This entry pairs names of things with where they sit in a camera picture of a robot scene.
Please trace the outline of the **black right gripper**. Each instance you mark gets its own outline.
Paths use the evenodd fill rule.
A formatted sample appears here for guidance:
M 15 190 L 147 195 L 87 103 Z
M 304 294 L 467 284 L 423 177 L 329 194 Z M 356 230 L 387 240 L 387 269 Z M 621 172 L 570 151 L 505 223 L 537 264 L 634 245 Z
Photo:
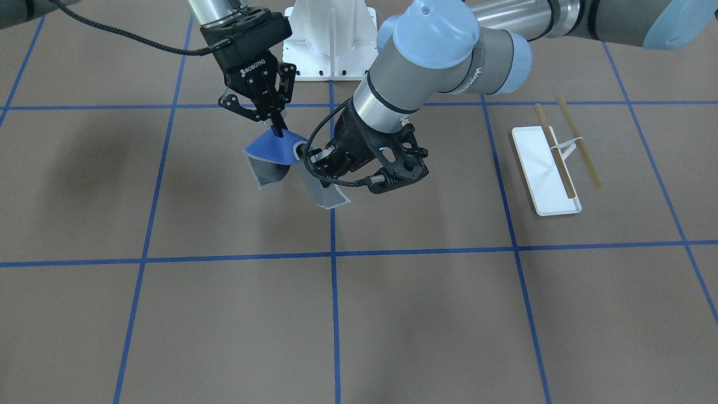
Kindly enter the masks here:
M 278 138 L 287 130 L 285 106 L 292 99 L 297 67 L 279 62 L 270 49 L 292 36 L 289 18 L 276 11 L 238 11 L 201 27 L 227 87 L 218 105 L 254 122 L 271 122 Z

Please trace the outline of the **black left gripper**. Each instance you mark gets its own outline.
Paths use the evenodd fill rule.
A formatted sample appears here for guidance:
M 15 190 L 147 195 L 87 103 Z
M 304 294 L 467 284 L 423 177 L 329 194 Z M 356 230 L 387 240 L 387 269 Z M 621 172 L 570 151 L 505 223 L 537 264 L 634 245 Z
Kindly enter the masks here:
M 377 159 L 381 167 L 376 174 L 385 180 L 369 184 L 373 194 L 393 191 L 428 176 L 424 163 L 427 156 L 428 150 L 416 142 L 414 125 L 403 125 L 394 133 L 374 130 L 361 120 L 352 100 L 334 125 L 331 148 L 307 148 L 307 164 L 320 181 L 344 181 L 346 174 Z

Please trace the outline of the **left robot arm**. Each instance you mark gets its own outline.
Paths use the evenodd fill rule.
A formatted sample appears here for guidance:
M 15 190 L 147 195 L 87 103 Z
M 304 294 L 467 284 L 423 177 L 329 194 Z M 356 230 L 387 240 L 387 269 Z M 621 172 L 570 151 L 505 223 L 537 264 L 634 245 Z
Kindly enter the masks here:
M 574 36 L 644 49 L 679 49 L 716 18 L 715 1 L 414 1 L 387 18 L 379 54 L 334 113 L 325 149 L 297 150 L 321 187 L 393 191 L 428 175 L 410 123 L 434 94 L 509 94 L 532 67 L 530 42 Z

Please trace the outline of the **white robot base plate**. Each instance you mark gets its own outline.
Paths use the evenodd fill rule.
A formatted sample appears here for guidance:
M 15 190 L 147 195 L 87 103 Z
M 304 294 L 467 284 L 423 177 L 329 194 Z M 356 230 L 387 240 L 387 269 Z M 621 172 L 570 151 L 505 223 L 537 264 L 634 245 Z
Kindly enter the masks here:
M 297 1 L 286 8 L 292 36 L 282 61 L 298 81 L 358 80 L 378 54 L 377 13 L 364 1 Z

